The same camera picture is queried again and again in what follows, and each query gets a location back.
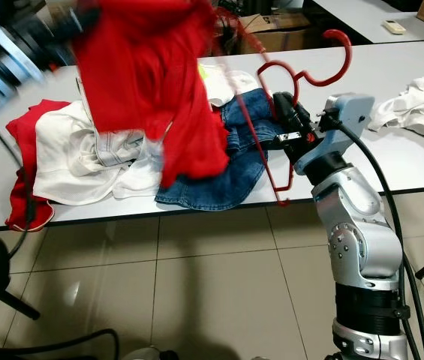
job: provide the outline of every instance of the blue jeans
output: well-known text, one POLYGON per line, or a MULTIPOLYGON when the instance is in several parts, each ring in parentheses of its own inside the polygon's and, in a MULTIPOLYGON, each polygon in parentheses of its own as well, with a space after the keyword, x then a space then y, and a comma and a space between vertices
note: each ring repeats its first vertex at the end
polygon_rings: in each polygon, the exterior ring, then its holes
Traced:
MULTIPOLYGON (((272 119, 261 88, 244 93, 242 98, 261 143, 272 141, 276 135, 284 132, 272 119)), ((171 187, 160 188, 155 197, 157 203, 177 204, 194 210, 220 211, 237 206, 250 194, 265 166, 236 99, 226 103, 220 111, 225 127, 230 132, 227 137, 230 162, 225 171, 216 177, 201 180, 179 176, 171 187)))

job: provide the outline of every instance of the red garment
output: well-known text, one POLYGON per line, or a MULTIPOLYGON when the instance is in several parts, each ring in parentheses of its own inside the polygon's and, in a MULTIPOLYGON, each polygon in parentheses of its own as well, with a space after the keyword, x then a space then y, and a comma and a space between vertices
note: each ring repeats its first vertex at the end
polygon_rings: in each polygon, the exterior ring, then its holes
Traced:
MULTIPOLYGON (((23 168, 33 189, 37 173, 37 135, 35 125, 38 119, 49 111, 59 110, 70 103, 66 101, 42 100, 38 105, 29 108, 25 114, 12 120, 6 126, 8 132, 15 138, 22 153, 23 168)), ((5 223, 11 230, 23 231, 26 223, 26 187, 21 170, 17 171, 17 182, 10 194, 11 214, 5 223)), ((35 201, 35 219, 30 224, 29 231, 41 230, 48 223, 54 211, 47 199, 33 196, 35 201)))
POLYGON ((74 43, 95 126, 164 138, 162 186, 216 176, 227 131, 209 108, 197 57, 212 39, 207 0, 99 0, 98 24, 74 43))

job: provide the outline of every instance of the black cable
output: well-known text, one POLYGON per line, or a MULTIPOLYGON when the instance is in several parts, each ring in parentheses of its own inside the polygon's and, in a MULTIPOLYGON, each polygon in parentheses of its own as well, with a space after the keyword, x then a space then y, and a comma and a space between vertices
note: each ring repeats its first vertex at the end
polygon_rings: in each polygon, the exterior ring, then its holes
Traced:
POLYGON ((49 351, 56 351, 56 350, 61 350, 67 347, 74 347, 76 345, 85 343, 86 341, 90 341, 104 335, 110 335, 113 338, 113 344, 115 348, 115 351, 113 353, 113 360, 119 360, 119 354, 120 354, 119 336, 116 333, 116 331, 113 330, 112 328, 105 328, 103 330, 93 332, 91 334, 79 337, 77 339, 64 341, 62 343, 55 343, 53 345, 34 346, 34 347, 16 348, 16 349, 0 348, 0 357, 2 356, 4 359, 6 359, 7 356, 20 356, 20 355, 31 355, 31 354, 38 354, 38 353, 48 353, 49 351))
POLYGON ((17 157, 13 149, 8 145, 8 143, 5 141, 3 136, 0 134, 0 143, 8 150, 8 153, 11 155, 11 157, 14 159, 17 166, 20 168, 20 171, 23 174, 23 182, 25 183, 25 193, 26 193, 26 205, 25 205, 25 212, 26 212, 26 223, 25 228, 23 229, 22 235, 18 239, 18 242, 15 244, 14 248, 11 249, 11 251, 8 253, 9 258, 11 259, 17 251, 21 248, 23 242, 25 241, 25 238, 28 234, 28 231, 30 229, 30 223, 35 218, 35 207, 32 200, 32 186, 30 185, 29 177, 26 174, 25 167, 22 165, 20 159, 17 157))
MULTIPOLYGON (((413 303, 415 304, 416 316, 419 323, 419 330, 420 330, 420 335, 422 337, 423 350, 424 350, 424 316, 423 316, 422 304, 420 301, 418 288, 416 287, 415 275, 410 266, 410 263, 408 262, 408 258, 404 252, 403 234, 401 232, 400 218, 398 216, 398 210, 395 204, 395 200, 393 199, 392 191, 390 190, 389 185, 386 182, 385 175, 383 174, 383 171, 380 168, 380 165, 378 164, 374 155, 370 152, 370 150, 368 150, 367 146, 363 143, 363 141, 356 134, 354 134, 347 127, 345 127, 341 121, 337 121, 337 123, 334 125, 338 130, 340 130, 342 133, 347 135, 359 147, 360 150, 362 150, 363 154, 367 157, 368 161, 370 161, 370 164, 374 168, 374 171, 377 173, 377 177, 380 180, 380 183, 383 188, 383 192, 385 193, 386 201, 389 203, 390 212, 392 213, 392 220, 393 220, 393 226, 395 227, 395 234, 397 235, 398 240, 400 241, 400 244, 402 247, 403 260, 398 272, 399 273, 398 293, 400 296, 400 302, 402 306, 405 305, 405 289, 404 289, 405 288, 404 269, 405 269, 407 271, 407 276, 410 283, 413 303)), ((413 339, 413 334, 411 332, 410 324, 408 323, 408 320, 403 319, 402 325, 404 327, 405 334, 407 335, 407 339, 409 340, 409 345, 413 354, 413 358, 415 360, 420 360, 419 351, 416 347, 415 340, 413 339)))

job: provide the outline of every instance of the pile of clothes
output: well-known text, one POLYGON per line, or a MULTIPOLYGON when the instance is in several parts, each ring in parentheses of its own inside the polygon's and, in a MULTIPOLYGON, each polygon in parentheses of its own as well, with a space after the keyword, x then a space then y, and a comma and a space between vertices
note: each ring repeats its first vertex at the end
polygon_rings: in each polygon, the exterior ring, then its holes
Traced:
MULTIPOLYGON (((207 211, 240 204, 264 165, 235 93, 261 142, 283 130, 252 75, 197 66, 213 39, 208 0, 98 2, 98 24, 74 43, 82 100, 43 100, 7 126, 33 186, 30 230, 50 221, 50 201, 79 206, 112 194, 207 211)), ((17 175, 6 223, 22 230, 17 175)))

